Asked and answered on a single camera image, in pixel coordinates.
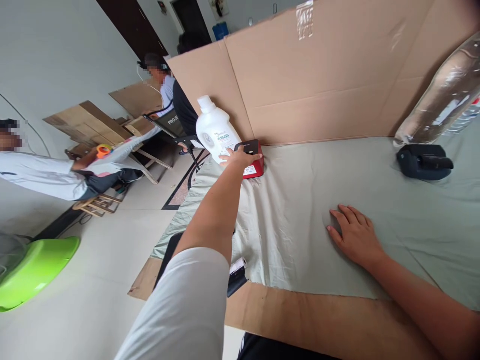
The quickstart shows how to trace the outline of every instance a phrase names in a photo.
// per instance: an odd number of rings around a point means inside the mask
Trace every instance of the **hand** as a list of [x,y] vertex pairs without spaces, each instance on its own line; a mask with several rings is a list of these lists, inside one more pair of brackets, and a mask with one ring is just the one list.
[[333,226],[327,226],[327,230],[341,251],[367,270],[388,258],[375,235],[372,221],[353,206],[338,205],[338,208],[343,213],[330,212],[338,220],[342,235]]
[[244,152],[244,146],[240,145],[237,151],[233,151],[231,148],[226,149],[230,156],[227,155],[220,155],[219,158],[225,160],[225,162],[221,162],[220,165],[227,167],[231,164],[238,164],[242,167],[242,169],[246,169],[254,161],[260,160],[264,156],[262,154],[250,155]]

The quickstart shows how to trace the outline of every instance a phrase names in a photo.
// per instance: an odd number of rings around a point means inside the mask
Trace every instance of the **tape roll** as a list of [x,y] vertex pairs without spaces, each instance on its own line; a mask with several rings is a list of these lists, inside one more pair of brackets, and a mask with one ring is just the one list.
[[110,154],[114,149],[108,144],[101,144],[96,147],[98,151],[97,158],[103,159],[108,154]]

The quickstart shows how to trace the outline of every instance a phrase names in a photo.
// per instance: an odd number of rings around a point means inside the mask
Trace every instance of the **white shirt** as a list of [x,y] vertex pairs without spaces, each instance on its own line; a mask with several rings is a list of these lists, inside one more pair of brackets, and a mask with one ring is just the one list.
[[182,251],[133,324],[115,360],[221,360],[230,267],[205,247]]
[[159,118],[166,115],[167,113],[171,112],[174,109],[174,84],[175,78],[167,75],[165,76],[165,80],[160,88],[161,100],[162,100],[162,108],[165,110],[159,111],[156,114]]
[[85,177],[72,172],[73,165],[73,160],[0,151],[0,178],[69,201],[80,199],[88,189]]

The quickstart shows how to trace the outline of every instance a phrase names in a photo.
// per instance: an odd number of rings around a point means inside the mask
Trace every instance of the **tiled floor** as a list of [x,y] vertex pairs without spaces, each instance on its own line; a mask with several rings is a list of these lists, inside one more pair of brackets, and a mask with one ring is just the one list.
[[[154,185],[135,183],[113,215],[72,227],[81,237],[64,271],[36,298],[0,317],[3,360],[113,359],[144,302],[128,291],[175,211],[161,210],[192,164],[177,156]],[[243,331],[226,327],[224,359],[236,359]]]

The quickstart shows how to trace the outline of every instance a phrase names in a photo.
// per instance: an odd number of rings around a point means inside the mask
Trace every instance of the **person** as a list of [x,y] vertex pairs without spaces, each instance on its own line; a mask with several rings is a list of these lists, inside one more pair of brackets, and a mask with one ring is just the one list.
[[123,169],[105,177],[78,173],[97,159],[97,148],[77,161],[20,152],[23,141],[14,133],[16,127],[15,120],[0,120],[0,178],[23,188],[63,200],[84,201],[143,175],[134,169]]
[[154,117],[162,117],[175,108],[173,103],[175,78],[170,75],[170,69],[163,58],[155,53],[146,54],[144,63],[151,77],[160,84],[161,107],[163,110],[159,111]]
[[[185,32],[178,38],[178,54],[182,55],[205,45],[207,45],[207,42],[196,33]],[[173,84],[173,105],[175,106],[178,120],[183,126],[185,134],[187,134],[187,136],[195,135],[197,133],[197,120],[199,116],[178,81]]]
[[[226,169],[201,202],[156,289],[116,360],[221,359],[232,233],[245,168],[260,155],[228,149]],[[330,237],[362,266],[449,360],[478,359],[480,316],[395,262],[383,250],[371,219],[353,206],[331,210],[341,234]],[[324,355],[247,334],[239,359],[326,359]]]

